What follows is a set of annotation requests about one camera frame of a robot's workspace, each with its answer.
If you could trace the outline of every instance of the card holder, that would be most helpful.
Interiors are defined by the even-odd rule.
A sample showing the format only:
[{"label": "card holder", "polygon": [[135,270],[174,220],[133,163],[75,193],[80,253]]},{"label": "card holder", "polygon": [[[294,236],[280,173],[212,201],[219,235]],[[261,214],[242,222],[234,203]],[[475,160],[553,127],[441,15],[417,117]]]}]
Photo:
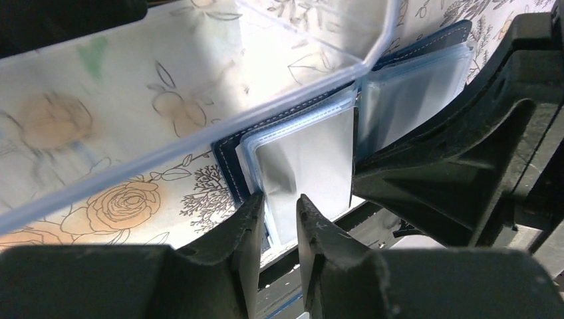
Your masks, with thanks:
[{"label": "card holder", "polygon": [[362,84],[358,158],[395,142],[464,88],[473,43],[461,43],[370,73]]},{"label": "card holder", "polygon": [[468,39],[470,30],[472,30],[472,22],[470,20],[461,20],[453,23],[448,27],[444,27],[433,34],[418,40],[408,47],[381,57],[372,68],[372,71],[378,71],[392,63],[416,58],[418,56],[458,45]]},{"label": "card holder", "polygon": [[295,106],[286,112],[277,114],[272,118],[268,118],[256,125],[250,126],[213,143],[211,145],[213,154],[217,160],[217,164],[223,174],[223,177],[225,178],[225,182],[233,195],[235,207],[239,207],[251,195],[251,192],[249,192],[247,187],[243,168],[241,167],[241,163],[239,162],[237,156],[237,147],[240,145],[243,135],[250,131],[258,132],[260,130],[265,130],[278,123],[291,120],[296,116],[319,107],[326,100],[338,98],[339,96],[356,97],[357,91],[358,84],[350,82],[334,90],[330,90],[312,100]]},{"label": "card holder", "polygon": [[295,202],[307,193],[334,219],[349,208],[354,102],[348,94],[241,139],[251,189],[265,194],[265,223],[274,245],[296,238]]}]

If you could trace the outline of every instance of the green watercolor stain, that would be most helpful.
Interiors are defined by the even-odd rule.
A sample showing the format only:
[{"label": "green watercolor stain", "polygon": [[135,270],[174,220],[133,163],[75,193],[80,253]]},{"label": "green watercolor stain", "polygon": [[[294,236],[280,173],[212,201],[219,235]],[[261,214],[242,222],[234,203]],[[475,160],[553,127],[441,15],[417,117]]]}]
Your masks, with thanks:
[{"label": "green watercolor stain", "polygon": [[93,79],[99,82],[102,80],[102,58],[107,47],[108,39],[97,37],[90,40],[88,45],[79,45],[76,48],[76,52],[86,71]]}]

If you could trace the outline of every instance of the tree drawing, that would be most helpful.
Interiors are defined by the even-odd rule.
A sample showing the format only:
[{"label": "tree drawing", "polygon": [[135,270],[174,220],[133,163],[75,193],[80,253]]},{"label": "tree drawing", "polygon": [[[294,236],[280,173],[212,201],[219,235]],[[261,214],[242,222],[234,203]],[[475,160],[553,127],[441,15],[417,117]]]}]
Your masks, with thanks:
[{"label": "tree drawing", "polygon": [[197,169],[194,178],[196,192],[184,196],[181,200],[184,208],[180,211],[180,215],[196,214],[198,220],[190,222],[190,226],[196,227],[196,233],[205,233],[220,222],[212,219],[217,212],[223,212],[219,216],[221,220],[233,213],[233,199],[225,181],[221,178],[217,164]]}]

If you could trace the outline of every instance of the white stitching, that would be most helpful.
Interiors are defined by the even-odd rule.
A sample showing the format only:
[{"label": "white stitching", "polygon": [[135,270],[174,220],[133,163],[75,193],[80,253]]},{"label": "white stitching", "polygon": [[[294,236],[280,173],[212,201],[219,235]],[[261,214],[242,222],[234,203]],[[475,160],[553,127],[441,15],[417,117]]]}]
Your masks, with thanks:
[{"label": "white stitching", "polygon": [[382,65],[382,64],[388,64],[388,63],[390,63],[390,62],[394,62],[394,61],[397,61],[397,60],[401,60],[402,58],[405,58],[406,56],[410,56],[410,55],[414,54],[414,53],[417,52],[417,51],[421,51],[421,50],[425,49],[426,47],[432,45],[433,43],[439,41],[440,39],[443,39],[444,37],[448,37],[448,36],[451,35],[452,33],[455,33],[456,31],[459,31],[459,30],[462,30],[462,29],[464,30],[464,33],[462,34],[462,38],[464,39],[464,37],[466,37],[468,28],[466,28],[466,27],[460,27],[460,28],[458,28],[458,29],[455,29],[455,30],[453,30],[453,31],[450,31],[449,33],[447,33],[447,34],[445,34],[445,35],[442,35],[440,38],[435,39],[435,41],[432,41],[432,42],[427,43],[426,45],[424,45],[423,47],[420,47],[419,49],[415,49],[415,50],[413,50],[413,51],[411,51],[411,52],[409,52],[409,53],[406,53],[406,54],[404,54],[404,55],[402,55],[402,56],[398,56],[398,57],[396,57],[396,58],[393,58],[392,60],[388,60],[388,61],[376,63],[376,65],[375,65],[374,67],[380,66],[380,65]]},{"label": "white stitching", "polygon": [[289,109],[288,111],[286,111],[286,112],[284,112],[284,113],[280,113],[280,114],[278,114],[278,115],[276,115],[276,116],[274,116],[274,117],[272,117],[272,118],[269,118],[269,119],[266,120],[266,121],[262,121],[262,122],[260,122],[260,123],[258,123],[258,124],[255,124],[254,126],[252,126],[252,127],[250,127],[250,128],[247,128],[247,129],[245,129],[245,130],[240,131],[239,133],[237,133],[236,135],[234,135],[234,136],[228,138],[227,140],[223,141],[223,143],[221,143],[221,144],[219,145],[219,152],[220,152],[220,154],[221,154],[221,158],[223,158],[223,162],[225,163],[225,167],[227,168],[227,172],[229,173],[229,177],[231,178],[231,182],[233,183],[233,186],[235,187],[235,192],[237,193],[237,196],[239,197],[239,201],[243,201],[243,197],[241,196],[241,193],[240,193],[240,191],[239,191],[239,188],[237,187],[237,183],[235,182],[235,178],[234,178],[234,176],[233,176],[233,173],[231,172],[231,169],[229,168],[229,164],[228,164],[228,162],[227,162],[227,159],[225,158],[225,154],[223,153],[223,149],[222,149],[221,147],[224,146],[224,145],[225,145],[226,143],[228,143],[229,141],[231,141],[232,139],[234,139],[234,138],[236,138],[236,137],[238,137],[238,136],[240,136],[240,135],[242,135],[242,134],[245,134],[245,133],[247,133],[248,131],[254,130],[255,128],[259,127],[259,126],[262,125],[262,124],[273,122],[273,121],[277,120],[277,119],[280,118],[280,117],[283,117],[283,116],[285,116],[285,115],[287,115],[287,114],[289,114],[289,113],[292,113],[294,110],[296,110],[296,109],[298,109],[298,108],[300,108],[300,107],[307,107],[308,104],[311,104],[310,106],[312,106],[312,105],[313,105],[312,103],[317,102],[318,100],[322,100],[322,99],[326,98],[328,95],[329,95],[329,93],[324,93],[324,94],[322,94],[322,95],[320,95],[320,96],[318,96],[318,97],[316,97],[316,98],[313,98],[313,99],[311,99],[311,100],[309,100],[309,101],[306,101],[306,102],[302,103],[302,104],[299,105],[299,106],[295,106],[295,107]]}]

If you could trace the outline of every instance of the rose drawing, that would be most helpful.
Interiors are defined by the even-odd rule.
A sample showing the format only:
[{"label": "rose drawing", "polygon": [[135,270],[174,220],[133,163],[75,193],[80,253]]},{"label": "rose drawing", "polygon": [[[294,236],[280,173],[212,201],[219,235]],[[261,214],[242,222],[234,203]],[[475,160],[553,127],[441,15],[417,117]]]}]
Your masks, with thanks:
[{"label": "rose drawing", "polygon": [[158,185],[128,181],[94,195],[71,212],[61,230],[73,235],[107,235],[127,231],[147,221],[160,208]]},{"label": "rose drawing", "polygon": [[72,243],[72,236],[59,224],[36,221],[19,231],[0,237],[0,251],[19,245],[61,245]]},{"label": "rose drawing", "polygon": [[45,151],[67,147],[92,130],[92,116],[80,100],[54,92],[30,98],[15,121],[22,141]]}]

